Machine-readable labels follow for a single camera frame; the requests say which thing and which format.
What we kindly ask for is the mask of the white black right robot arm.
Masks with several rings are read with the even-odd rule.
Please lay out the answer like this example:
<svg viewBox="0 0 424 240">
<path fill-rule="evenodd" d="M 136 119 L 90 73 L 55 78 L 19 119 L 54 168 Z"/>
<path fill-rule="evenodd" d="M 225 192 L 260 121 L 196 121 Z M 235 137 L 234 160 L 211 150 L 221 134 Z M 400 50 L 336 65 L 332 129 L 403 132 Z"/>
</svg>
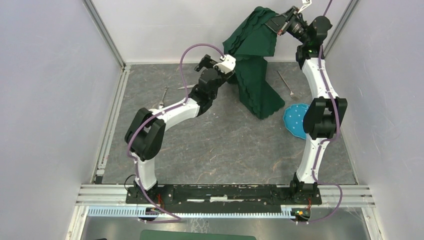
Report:
<svg viewBox="0 0 424 240">
<path fill-rule="evenodd" d="M 272 17 L 266 25 L 277 35 L 291 34 L 300 41 L 295 59 L 308 81 L 312 101 L 303 118 L 306 133 L 305 148 L 300 165 L 289 185 L 288 200 L 294 204 L 321 204 L 319 190 L 319 167 L 330 141 L 340 135 L 340 127 L 347 110 L 346 98 L 340 98 L 334 90 L 325 68 L 323 43 L 332 28 L 325 15 L 307 23 L 302 7 L 292 6 L 284 13 Z"/>
</svg>

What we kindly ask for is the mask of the dark green cloth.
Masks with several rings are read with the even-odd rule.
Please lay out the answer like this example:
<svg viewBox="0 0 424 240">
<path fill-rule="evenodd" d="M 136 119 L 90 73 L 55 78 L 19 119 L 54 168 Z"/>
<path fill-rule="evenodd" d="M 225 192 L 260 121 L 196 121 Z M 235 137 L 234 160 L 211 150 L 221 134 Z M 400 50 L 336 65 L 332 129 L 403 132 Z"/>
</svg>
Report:
<svg viewBox="0 0 424 240">
<path fill-rule="evenodd" d="M 267 57 L 275 54 L 277 34 L 266 22 L 277 14 L 258 6 L 222 43 L 224 53 L 236 59 L 235 76 L 229 84 L 238 86 L 240 102 L 263 120 L 280 110 L 285 101 L 267 82 Z"/>
</svg>

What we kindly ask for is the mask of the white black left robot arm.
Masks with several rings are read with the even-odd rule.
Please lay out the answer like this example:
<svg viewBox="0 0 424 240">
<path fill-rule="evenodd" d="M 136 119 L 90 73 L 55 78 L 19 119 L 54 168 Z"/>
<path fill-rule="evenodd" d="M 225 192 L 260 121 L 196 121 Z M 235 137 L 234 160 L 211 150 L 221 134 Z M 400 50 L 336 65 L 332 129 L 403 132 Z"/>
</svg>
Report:
<svg viewBox="0 0 424 240">
<path fill-rule="evenodd" d="M 165 132 L 204 114 L 217 98 L 218 89 L 234 75 L 235 67 L 236 59 L 229 54 L 219 61 L 206 54 L 195 67 L 195 71 L 201 74 L 187 98 L 159 109 L 141 108 L 136 113 L 124 140 L 128 145 L 127 155 L 134 160 L 136 167 L 137 196 L 145 204 L 151 204 L 157 198 L 155 157 L 161 150 Z"/>
</svg>

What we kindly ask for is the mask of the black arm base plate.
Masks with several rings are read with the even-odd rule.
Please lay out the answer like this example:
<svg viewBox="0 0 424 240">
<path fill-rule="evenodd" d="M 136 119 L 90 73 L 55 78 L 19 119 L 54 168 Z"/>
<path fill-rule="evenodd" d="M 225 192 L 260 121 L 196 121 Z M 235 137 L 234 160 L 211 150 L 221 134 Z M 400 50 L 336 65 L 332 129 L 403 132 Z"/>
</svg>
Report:
<svg viewBox="0 0 424 240">
<path fill-rule="evenodd" d="M 127 204 L 164 204 L 173 214 L 274 214 L 283 205 L 309 206 L 322 204 L 318 187 L 297 190 L 275 184 L 165 184 L 146 193 L 134 186 L 127 189 Z"/>
</svg>

